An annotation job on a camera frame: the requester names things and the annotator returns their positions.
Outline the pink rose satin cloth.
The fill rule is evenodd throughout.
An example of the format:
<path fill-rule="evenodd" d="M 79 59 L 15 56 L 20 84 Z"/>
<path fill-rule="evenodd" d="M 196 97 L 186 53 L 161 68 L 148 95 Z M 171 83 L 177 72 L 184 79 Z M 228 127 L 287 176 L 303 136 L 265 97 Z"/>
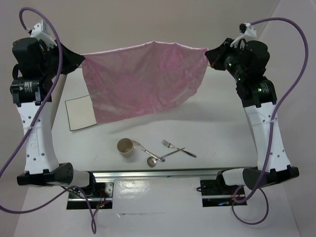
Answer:
<path fill-rule="evenodd" d="M 97 123 L 175 108 L 196 94 L 207 69 L 205 48 L 152 41 L 86 54 L 82 74 Z"/>

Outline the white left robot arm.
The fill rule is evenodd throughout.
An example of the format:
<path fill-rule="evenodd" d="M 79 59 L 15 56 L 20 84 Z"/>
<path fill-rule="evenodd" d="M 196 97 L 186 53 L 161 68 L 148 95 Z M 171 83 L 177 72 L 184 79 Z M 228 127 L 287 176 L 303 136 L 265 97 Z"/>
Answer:
<path fill-rule="evenodd" d="M 26 138 L 25 171 L 17 176 L 20 186 L 78 186 L 86 197 L 97 193 L 89 171 L 77 171 L 69 162 L 59 163 L 52 141 L 52 98 L 58 67 L 66 75 L 77 69 L 84 56 L 58 47 L 48 32 L 48 24 L 34 25 L 30 37 L 15 41 L 12 53 L 17 60 L 10 86 Z"/>

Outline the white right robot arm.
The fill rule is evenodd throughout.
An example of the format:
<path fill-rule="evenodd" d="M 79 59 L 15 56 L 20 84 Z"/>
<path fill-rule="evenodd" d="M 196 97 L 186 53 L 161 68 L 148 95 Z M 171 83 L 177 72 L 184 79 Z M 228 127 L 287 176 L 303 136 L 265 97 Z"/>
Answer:
<path fill-rule="evenodd" d="M 283 146 L 275 113 L 275 87 L 264 76 L 270 59 L 268 47 L 257 41 L 256 29 L 250 23 L 240 24 L 239 31 L 239 37 L 227 38 L 218 48 L 207 51 L 205 56 L 211 68 L 227 71 L 235 79 L 258 161 L 256 167 L 219 172 L 215 187 L 222 194 L 233 186 L 247 186 L 253 190 L 299 176 L 299 169 L 291 165 Z"/>

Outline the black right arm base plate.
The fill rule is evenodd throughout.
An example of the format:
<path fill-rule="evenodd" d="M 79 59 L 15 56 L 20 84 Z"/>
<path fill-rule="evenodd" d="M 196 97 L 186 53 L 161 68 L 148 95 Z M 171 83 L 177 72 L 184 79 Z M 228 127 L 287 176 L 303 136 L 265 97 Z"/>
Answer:
<path fill-rule="evenodd" d="M 200 180 L 196 191 L 201 193 L 203 207 L 232 206 L 238 186 L 220 186 L 216 180 Z"/>

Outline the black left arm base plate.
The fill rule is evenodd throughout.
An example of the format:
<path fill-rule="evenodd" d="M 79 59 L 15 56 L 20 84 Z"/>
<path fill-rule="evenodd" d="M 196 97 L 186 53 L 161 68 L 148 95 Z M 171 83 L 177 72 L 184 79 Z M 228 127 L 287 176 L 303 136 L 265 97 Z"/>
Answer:
<path fill-rule="evenodd" d="M 84 191 L 90 203 L 91 209 L 112 209 L 114 182 L 97 182 L 94 184 L 92 191 Z M 67 210 L 84 210 L 88 209 L 84 195 L 78 189 L 69 192 L 67 200 Z"/>

